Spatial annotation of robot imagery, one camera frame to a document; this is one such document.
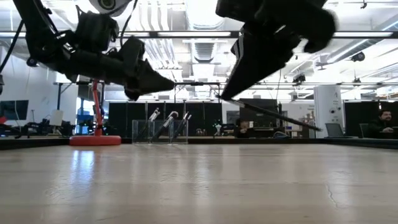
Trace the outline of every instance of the chair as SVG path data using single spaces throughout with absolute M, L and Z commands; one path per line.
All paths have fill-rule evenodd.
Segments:
M 369 124 L 359 124 L 359 127 L 361 128 L 361 134 L 362 138 L 368 138 L 369 137 Z

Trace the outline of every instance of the table surface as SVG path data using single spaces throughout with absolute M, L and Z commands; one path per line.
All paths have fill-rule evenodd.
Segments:
M 398 223 L 398 152 L 332 145 L 0 151 L 1 223 Z

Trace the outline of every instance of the red base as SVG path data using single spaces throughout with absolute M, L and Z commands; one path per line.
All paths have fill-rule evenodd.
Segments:
M 122 144 L 120 136 L 72 136 L 71 146 L 118 146 Z

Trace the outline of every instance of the white column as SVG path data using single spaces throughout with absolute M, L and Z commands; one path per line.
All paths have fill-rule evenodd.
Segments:
M 322 129 L 317 138 L 328 136 L 325 123 L 338 123 L 343 127 L 343 104 L 338 85 L 323 85 L 314 88 L 315 123 Z

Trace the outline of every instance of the black robotic gripper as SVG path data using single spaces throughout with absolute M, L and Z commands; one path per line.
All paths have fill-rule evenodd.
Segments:
M 302 39 L 304 52 L 324 49 L 336 31 L 324 0 L 219 0 L 217 15 L 244 25 L 231 48 L 236 56 L 221 98 L 232 97 L 285 67 Z

